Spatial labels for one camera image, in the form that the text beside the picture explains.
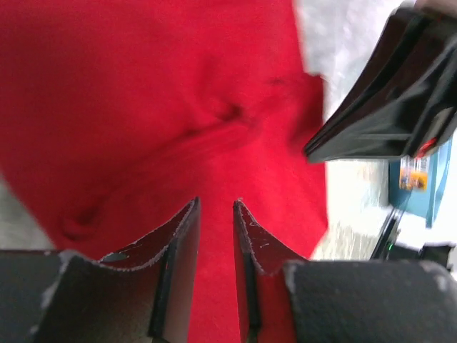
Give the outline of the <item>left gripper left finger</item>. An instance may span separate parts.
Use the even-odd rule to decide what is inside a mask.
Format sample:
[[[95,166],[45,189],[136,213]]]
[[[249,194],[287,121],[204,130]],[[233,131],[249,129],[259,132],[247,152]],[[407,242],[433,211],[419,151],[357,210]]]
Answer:
[[[75,251],[1,252],[3,342],[185,342],[201,203],[96,261]]]

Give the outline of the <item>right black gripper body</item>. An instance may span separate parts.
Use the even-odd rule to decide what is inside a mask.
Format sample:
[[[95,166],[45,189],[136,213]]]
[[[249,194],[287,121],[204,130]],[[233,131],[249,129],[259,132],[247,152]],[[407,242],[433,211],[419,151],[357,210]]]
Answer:
[[[415,84],[424,88],[425,105],[403,150],[410,157],[435,152],[456,129],[456,19],[432,8],[419,13],[431,20],[429,29],[443,48]]]

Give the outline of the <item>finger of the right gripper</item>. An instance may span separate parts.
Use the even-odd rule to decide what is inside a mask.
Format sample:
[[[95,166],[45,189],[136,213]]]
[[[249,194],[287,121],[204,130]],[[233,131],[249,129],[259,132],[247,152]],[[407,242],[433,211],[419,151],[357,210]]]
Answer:
[[[416,82],[442,51],[420,9],[400,7],[353,88],[304,147],[311,163],[400,159],[425,105]]]

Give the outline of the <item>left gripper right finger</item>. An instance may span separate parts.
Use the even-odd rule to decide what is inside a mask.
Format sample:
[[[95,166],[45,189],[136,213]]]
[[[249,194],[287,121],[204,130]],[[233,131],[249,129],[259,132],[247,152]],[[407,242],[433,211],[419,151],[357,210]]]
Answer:
[[[309,261],[233,206],[242,342],[454,342],[456,280],[432,261]]]

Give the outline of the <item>red t shirt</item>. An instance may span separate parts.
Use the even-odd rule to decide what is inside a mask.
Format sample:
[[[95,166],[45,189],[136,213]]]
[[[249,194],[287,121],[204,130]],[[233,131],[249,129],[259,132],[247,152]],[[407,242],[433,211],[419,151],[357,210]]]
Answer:
[[[3,1],[1,175],[55,247],[100,259],[201,200],[190,342],[238,342],[234,201],[304,257],[323,82],[291,1]]]

